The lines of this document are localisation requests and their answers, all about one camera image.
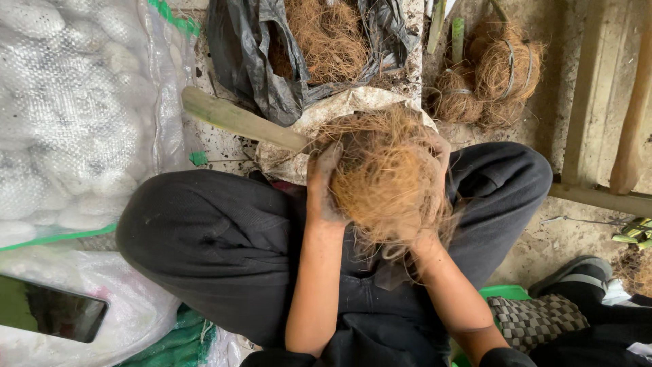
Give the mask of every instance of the wooden beam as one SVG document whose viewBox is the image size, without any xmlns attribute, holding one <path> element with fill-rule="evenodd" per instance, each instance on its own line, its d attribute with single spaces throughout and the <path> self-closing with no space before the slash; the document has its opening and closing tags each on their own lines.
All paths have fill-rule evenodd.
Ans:
<svg viewBox="0 0 652 367">
<path fill-rule="evenodd" d="M 612 195 L 605 191 L 587 189 L 577 185 L 553 183 L 548 196 L 581 202 L 582 204 L 615 210 L 638 217 L 652 218 L 652 199 L 646 197 L 646 195 L 635 195 L 635 193 L 631 195 Z"/>
<path fill-rule="evenodd" d="M 561 182 L 597 183 L 616 66 L 625 45 L 629 0 L 593 0 L 588 8 L 570 111 Z"/>
<path fill-rule="evenodd" d="M 224 99 L 194 87 L 185 87 L 181 93 L 186 112 L 220 129 L 245 138 L 268 142 L 295 152 L 309 151 L 311 139 L 278 126 L 262 117 L 236 107 Z"/>
</svg>

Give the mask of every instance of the black and white checkered fabric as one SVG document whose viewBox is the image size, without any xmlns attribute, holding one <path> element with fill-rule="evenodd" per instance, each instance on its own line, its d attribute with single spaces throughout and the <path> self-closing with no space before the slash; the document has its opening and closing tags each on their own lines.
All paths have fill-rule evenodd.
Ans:
<svg viewBox="0 0 652 367">
<path fill-rule="evenodd" d="M 528 353 L 540 343 L 589 326 L 577 306 L 559 295 L 535 300 L 489 297 L 487 303 L 499 321 L 503 336 L 514 349 Z"/>
</svg>

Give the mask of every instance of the smartphone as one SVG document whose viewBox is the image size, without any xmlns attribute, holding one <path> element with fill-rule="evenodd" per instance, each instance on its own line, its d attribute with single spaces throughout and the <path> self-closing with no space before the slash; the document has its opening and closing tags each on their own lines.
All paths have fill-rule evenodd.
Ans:
<svg viewBox="0 0 652 367">
<path fill-rule="evenodd" d="M 91 343 L 106 301 L 0 275 L 0 325 Z"/>
</svg>

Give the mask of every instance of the white plastic sheet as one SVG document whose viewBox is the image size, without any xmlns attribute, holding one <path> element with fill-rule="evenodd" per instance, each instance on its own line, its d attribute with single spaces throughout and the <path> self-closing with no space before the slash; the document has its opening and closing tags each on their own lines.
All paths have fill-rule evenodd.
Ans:
<svg viewBox="0 0 652 367">
<path fill-rule="evenodd" d="M 0 326 L 1 367 L 113 366 L 165 336 L 178 299 L 133 269 L 117 252 L 79 251 L 78 242 L 6 251 L 0 274 L 106 300 L 92 343 Z"/>
</svg>

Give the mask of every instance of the black plastic bag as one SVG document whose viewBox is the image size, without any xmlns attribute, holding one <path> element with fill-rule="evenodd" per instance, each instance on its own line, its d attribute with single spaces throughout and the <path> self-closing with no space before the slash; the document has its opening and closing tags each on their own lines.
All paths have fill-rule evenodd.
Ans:
<svg viewBox="0 0 652 367">
<path fill-rule="evenodd" d="M 362 77 L 355 83 L 363 86 L 378 73 L 381 63 L 383 72 L 402 68 L 419 38 L 405 26 L 401 0 L 357 0 L 357 5 L 371 46 Z M 268 120 L 290 126 L 304 108 L 351 85 L 308 85 L 310 74 L 289 30 L 283 0 L 211 0 L 208 12 L 208 45 L 218 81 L 257 106 Z M 270 27 L 276 27 L 289 50 L 296 80 L 275 75 L 267 60 Z"/>
</svg>

